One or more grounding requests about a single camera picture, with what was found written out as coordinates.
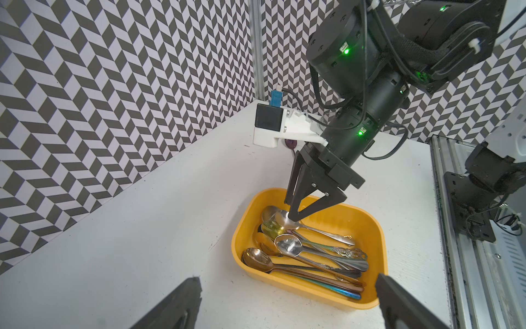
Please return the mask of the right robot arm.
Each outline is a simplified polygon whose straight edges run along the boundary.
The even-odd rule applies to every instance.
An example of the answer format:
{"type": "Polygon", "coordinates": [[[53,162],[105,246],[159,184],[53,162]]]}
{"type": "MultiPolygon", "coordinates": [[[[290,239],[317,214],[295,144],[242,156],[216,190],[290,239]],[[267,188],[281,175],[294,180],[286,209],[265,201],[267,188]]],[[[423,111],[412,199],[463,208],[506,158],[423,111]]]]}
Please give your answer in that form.
{"type": "Polygon", "coordinates": [[[314,92],[326,82],[341,101],[321,103],[336,115],[321,142],[295,156],[288,217],[299,222],[344,202],[348,186],[364,183],[353,163],[409,105],[411,88],[434,94],[524,25],[524,1],[420,1],[398,23],[381,1],[341,1],[306,50],[314,92]]]}

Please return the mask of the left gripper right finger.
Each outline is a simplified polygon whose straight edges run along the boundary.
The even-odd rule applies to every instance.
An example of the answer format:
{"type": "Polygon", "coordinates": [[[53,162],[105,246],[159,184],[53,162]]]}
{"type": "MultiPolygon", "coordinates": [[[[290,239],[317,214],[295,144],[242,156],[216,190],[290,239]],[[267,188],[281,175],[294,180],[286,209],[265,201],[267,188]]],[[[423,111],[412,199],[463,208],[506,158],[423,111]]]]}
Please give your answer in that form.
{"type": "Polygon", "coordinates": [[[385,328],[448,328],[390,276],[379,274],[375,289],[385,328]]]}

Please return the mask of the plain silver spoon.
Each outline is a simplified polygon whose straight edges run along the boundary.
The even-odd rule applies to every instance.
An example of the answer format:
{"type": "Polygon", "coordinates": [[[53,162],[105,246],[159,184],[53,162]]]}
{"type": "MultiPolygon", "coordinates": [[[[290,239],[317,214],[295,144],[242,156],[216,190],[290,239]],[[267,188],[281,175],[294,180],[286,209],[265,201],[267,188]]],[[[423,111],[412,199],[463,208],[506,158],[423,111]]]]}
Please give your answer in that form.
{"type": "Polygon", "coordinates": [[[276,220],[276,217],[281,217],[282,209],[276,206],[267,206],[261,212],[261,220],[263,223],[272,222],[276,220]]]}

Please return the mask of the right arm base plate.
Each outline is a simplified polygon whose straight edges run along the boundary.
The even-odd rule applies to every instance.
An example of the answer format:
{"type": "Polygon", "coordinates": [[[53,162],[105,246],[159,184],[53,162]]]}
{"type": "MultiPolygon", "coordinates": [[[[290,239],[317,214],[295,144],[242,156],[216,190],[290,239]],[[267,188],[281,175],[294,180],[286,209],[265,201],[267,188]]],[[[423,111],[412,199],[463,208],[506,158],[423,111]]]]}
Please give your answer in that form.
{"type": "Polygon", "coordinates": [[[448,171],[443,178],[456,231],[474,241],[494,243],[497,239],[490,215],[495,215],[496,211],[489,211],[489,208],[497,204],[494,201],[497,194],[476,185],[469,175],[448,171]]]}

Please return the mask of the copper long spoon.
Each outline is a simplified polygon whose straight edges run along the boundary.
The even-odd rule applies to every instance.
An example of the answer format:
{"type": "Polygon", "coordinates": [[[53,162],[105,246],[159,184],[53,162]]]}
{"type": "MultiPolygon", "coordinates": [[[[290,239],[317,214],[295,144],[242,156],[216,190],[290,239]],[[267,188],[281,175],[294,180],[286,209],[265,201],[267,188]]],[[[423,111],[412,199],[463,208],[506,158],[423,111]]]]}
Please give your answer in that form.
{"type": "Polygon", "coordinates": [[[288,268],[287,265],[274,264],[270,257],[257,248],[248,248],[242,253],[242,261],[248,267],[253,268],[264,273],[271,273],[272,271],[280,271],[286,274],[298,276],[304,279],[314,280],[316,282],[321,282],[326,285],[337,287],[339,289],[344,289],[346,291],[354,293],[362,293],[364,291],[363,287],[359,287],[355,284],[349,282],[343,282],[336,279],[326,278],[323,276],[318,276],[316,274],[311,274],[306,271],[299,269],[288,268]]]}

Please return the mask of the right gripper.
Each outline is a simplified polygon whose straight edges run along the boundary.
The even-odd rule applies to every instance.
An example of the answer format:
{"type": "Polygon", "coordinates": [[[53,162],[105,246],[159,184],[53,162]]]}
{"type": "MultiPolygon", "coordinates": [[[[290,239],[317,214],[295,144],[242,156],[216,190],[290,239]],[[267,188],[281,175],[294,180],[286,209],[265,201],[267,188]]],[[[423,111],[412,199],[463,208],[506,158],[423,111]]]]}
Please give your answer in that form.
{"type": "Polygon", "coordinates": [[[288,218],[294,222],[344,202],[349,186],[359,189],[365,183],[361,175],[321,144],[307,143],[294,155],[285,198],[290,207],[288,218]],[[324,196],[300,211],[301,201],[315,191],[324,196]]]}

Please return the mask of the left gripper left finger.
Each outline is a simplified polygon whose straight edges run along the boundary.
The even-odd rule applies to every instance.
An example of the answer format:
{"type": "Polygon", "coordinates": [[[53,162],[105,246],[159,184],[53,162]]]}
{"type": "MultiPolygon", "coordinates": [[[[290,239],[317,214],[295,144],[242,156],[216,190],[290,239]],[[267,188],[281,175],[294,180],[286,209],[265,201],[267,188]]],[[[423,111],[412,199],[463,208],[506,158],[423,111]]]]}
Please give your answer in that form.
{"type": "Polygon", "coordinates": [[[131,328],[194,328],[201,292],[200,278],[187,278],[131,328]]]}

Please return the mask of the rainbow gold spoon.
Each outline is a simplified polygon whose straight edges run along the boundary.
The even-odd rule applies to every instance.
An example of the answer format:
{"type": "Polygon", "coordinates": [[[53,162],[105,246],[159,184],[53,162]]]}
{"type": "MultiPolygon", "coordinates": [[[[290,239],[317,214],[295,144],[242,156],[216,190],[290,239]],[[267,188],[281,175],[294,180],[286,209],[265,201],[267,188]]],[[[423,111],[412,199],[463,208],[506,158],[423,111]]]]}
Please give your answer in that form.
{"type": "Polygon", "coordinates": [[[312,283],[314,285],[318,285],[320,287],[323,287],[323,288],[328,289],[328,290],[330,290],[332,292],[338,293],[339,295],[345,296],[345,297],[350,298],[352,300],[361,300],[361,298],[362,298],[359,293],[354,293],[352,291],[347,291],[345,289],[338,288],[338,287],[336,287],[334,285],[329,285],[329,284],[326,284],[326,283],[323,283],[323,282],[320,282],[320,281],[317,281],[317,280],[304,278],[304,277],[300,277],[300,276],[297,276],[297,278],[300,278],[302,280],[310,282],[310,283],[312,283]]]}

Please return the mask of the large purple spoon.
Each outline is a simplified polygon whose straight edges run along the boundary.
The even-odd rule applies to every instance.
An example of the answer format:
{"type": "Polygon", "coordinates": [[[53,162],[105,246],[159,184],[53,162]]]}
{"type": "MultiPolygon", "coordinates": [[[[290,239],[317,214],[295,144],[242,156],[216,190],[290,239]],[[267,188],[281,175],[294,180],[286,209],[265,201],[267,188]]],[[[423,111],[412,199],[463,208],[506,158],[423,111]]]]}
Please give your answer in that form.
{"type": "Polygon", "coordinates": [[[290,140],[290,139],[285,139],[285,145],[287,148],[291,149],[291,150],[295,150],[296,147],[297,147],[297,141],[296,140],[290,140]]]}

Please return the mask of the gold handled utensil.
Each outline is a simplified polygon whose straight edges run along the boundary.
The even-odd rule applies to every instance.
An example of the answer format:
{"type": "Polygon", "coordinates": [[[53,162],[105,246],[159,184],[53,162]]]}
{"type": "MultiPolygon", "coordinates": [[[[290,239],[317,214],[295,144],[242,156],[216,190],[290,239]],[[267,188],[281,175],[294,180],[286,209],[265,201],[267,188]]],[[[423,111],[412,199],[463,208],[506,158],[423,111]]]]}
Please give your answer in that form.
{"type": "Polygon", "coordinates": [[[282,253],[271,242],[271,239],[269,237],[267,237],[267,235],[265,235],[264,233],[257,232],[256,234],[254,234],[253,239],[256,242],[256,245],[258,245],[259,247],[262,247],[262,250],[264,252],[271,252],[270,253],[271,256],[286,256],[286,257],[289,257],[291,259],[295,259],[295,260],[297,260],[297,261],[299,261],[301,263],[307,264],[307,265],[309,265],[311,267],[319,268],[321,271],[324,271],[326,273],[332,274],[333,276],[339,278],[340,280],[345,280],[345,281],[350,282],[353,285],[356,285],[358,287],[365,287],[365,286],[367,286],[365,283],[363,283],[363,282],[361,282],[361,281],[359,281],[359,280],[357,280],[355,278],[339,274],[339,273],[337,273],[335,271],[328,270],[328,266],[327,265],[315,262],[313,260],[306,259],[306,258],[304,258],[302,256],[292,256],[292,255],[289,255],[289,254],[282,253]]]}

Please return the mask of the silver ornate spoon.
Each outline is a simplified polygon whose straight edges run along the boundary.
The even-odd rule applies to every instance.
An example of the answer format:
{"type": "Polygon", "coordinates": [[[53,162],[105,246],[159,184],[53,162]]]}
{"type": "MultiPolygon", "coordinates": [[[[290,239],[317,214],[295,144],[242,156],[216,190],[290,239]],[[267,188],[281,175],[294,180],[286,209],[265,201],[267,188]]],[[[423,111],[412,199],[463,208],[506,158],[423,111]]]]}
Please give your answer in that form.
{"type": "Polygon", "coordinates": [[[314,248],[304,247],[302,242],[293,234],[281,234],[274,240],[275,247],[284,255],[299,258],[302,252],[307,252],[313,255],[321,256],[323,258],[334,261],[335,263],[344,264],[356,271],[366,272],[369,265],[363,259],[348,259],[343,256],[334,256],[327,252],[322,252],[314,248]]]}

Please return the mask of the black spoon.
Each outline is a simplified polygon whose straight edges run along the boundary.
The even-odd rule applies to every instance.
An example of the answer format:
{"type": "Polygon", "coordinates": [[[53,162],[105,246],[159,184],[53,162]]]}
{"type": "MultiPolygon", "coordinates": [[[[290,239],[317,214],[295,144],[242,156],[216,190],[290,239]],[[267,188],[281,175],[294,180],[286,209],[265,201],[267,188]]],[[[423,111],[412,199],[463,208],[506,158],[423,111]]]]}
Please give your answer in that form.
{"type": "MultiPolygon", "coordinates": [[[[287,264],[282,264],[282,266],[288,269],[297,269],[297,270],[306,270],[306,271],[321,271],[319,268],[311,267],[311,266],[287,265],[287,264]]],[[[352,278],[360,278],[362,276],[362,273],[360,271],[352,271],[352,270],[345,270],[341,268],[332,268],[332,267],[328,267],[328,270],[335,271],[339,274],[346,275],[352,278]]]]}

